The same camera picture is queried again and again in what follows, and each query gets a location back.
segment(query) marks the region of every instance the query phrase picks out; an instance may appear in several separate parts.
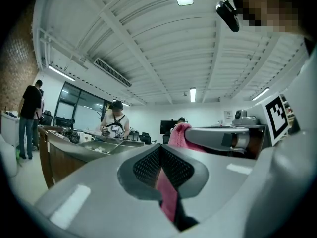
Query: white ceiling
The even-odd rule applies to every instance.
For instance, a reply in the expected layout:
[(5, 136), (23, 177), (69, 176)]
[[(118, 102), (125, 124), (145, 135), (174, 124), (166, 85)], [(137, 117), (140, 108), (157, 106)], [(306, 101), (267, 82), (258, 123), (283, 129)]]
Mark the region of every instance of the white ceiling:
[[(37, 60), (43, 69), (46, 63), (66, 68), (75, 85), (85, 83), (95, 95), (133, 105), (187, 103), (191, 87), (198, 102), (249, 100), (301, 67), (301, 37), (261, 35), (247, 27), (233, 33), (216, 14), (219, 1), (37, 0)], [(111, 88), (106, 74), (96, 77), (83, 67), (96, 58), (132, 86)]]

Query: black cap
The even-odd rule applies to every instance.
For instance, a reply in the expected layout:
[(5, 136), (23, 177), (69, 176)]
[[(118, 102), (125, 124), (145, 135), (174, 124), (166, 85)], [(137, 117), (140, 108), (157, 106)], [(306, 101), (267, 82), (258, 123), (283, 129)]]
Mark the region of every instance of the black cap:
[(38, 81), (36, 81), (35, 84), (38, 85), (39, 87), (41, 87), (43, 85), (43, 82), (39, 79)]
[(123, 109), (123, 104), (122, 104), (122, 102), (121, 101), (115, 101), (114, 103), (113, 103), (113, 107), (112, 107), (112, 109)]

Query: window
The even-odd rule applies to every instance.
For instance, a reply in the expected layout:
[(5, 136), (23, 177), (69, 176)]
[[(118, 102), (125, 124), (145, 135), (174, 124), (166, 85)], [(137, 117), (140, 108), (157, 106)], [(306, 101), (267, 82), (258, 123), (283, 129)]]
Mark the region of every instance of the window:
[(66, 82), (59, 96), (53, 125), (67, 125), (74, 119), (75, 129), (99, 130), (107, 104), (111, 102)]
[(74, 128), (99, 131), (104, 102), (103, 99), (82, 91), (76, 107)]
[(60, 93), (59, 99), (63, 102), (76, 104), (80, 94), (80, 89), (65, 83)]

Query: pink towel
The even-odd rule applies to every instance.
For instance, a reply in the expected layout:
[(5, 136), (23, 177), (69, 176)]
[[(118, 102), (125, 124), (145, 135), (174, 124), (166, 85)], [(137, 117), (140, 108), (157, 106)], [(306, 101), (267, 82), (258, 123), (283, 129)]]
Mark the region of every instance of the pink towel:
[[(205, 152), (203, 147), (193, 144), (185, 139), (185, 130), (187, 130), (188, 128), (191, 128), (191, 125), (188, 123), (178, 124), (174, 128), (170, 136), (168, 144), (178, 146), (178, 147), (189, 148), (189, 149), (200, 151), (200, 152)], [(162, 211), (165, 213), (165, 215), (168, 217), (169, 220), (174, 222), (178, 193), (174, 189), (173, 185), (169, 181), (163, 169), (160, 170), (155, 188), (162, 193), (162, 197), (163, 197), (163, 203), (161, 205)]]
[(174, 222), (177, 204), (177, 191), (170, 183), (163, 169), (160, 170), (155, 188), (161, 192), (163, 197), (163, 203), (161, 205), (162, 211), (170, 221)]
[(178, 147), (185, 147), (188, 149), (205, 153), (206, 151), (204, 150), (202, 146), (196, 145), (186, 140), (185, 131), (191, 127), (192, 126), (189, 123), (185, 123), (185, 122), (182, 122), (176, 125), (174, 130), (172, 131), (172, 134), (170, 135), (168, 144), (173, 146), (178, 146)]

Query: brick wall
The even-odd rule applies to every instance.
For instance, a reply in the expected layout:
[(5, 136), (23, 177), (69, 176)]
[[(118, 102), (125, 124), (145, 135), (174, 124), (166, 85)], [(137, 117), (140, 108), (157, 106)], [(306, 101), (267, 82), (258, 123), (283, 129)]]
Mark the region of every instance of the brick wall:
[(0, 110), (17, 110), (38, 73), (32, 40), (34, 2), (21, 13), (0, 50)]

